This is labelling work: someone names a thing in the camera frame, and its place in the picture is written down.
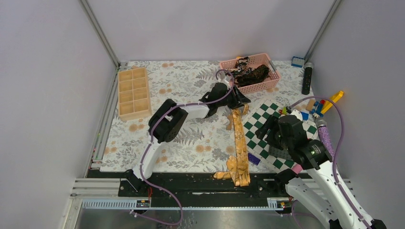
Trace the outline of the yellow patterned tie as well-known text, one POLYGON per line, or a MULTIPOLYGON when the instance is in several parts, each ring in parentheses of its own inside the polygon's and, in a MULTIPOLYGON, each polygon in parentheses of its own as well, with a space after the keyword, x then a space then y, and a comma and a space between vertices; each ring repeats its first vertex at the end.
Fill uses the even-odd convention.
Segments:
POLYGON ((233 115, 234 141, 235 141, 235 156, 229 156, 226 161, 227 171, 216 172, 215 179, 231 179, 236 187, 248 186, 251 182, 249 172, 249 160, 247 144, 245 139, 244 126, 242 116, 249 111, 249 105, 234 109, 231 111, 233 115))

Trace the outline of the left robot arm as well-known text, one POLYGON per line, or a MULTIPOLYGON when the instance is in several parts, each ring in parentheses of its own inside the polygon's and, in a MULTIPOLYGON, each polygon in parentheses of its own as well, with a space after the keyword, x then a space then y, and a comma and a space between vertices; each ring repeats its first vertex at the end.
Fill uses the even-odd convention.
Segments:
POLYGON ((167 99, 148 122, 148 145, 133 168, 125 172, 125 179, 130 184, 130 190, 136 196, 143 196, 148 191, 147 179, 153 173, 154 163, 159 157, 159 149, 176 138, 185 121, 203 119, 214 115, 218 108, 227 106, 239 109, 251 103, 236 86, 216 83, 211 91, 205 93, 195 103, 177 104, 167 99))

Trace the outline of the wooden compartment tray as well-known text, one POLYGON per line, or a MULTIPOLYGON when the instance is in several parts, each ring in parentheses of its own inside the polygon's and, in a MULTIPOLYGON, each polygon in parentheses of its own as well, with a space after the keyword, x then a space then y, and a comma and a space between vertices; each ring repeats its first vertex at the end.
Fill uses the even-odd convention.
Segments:
POLYGON ((146 68, 118 73, 118 116, 129 121, 151 116, 149 78, 146 68))

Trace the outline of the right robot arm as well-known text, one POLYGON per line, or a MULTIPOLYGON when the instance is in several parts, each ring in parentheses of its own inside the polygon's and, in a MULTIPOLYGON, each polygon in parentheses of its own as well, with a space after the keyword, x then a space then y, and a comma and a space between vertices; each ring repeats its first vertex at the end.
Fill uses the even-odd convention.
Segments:
POLYGON ((380 219, 371 217, 359 204, 337 172, 332 156, 317 139, 307 137, 303 122, 296 115, 271 115, 256 130, 258 139, 277 149, 287 150, 320 187, 323 197, 308 188, 292 169, 275 175, 275 193, 290 195, 304 205, 327 229, 384 229, 380 219))

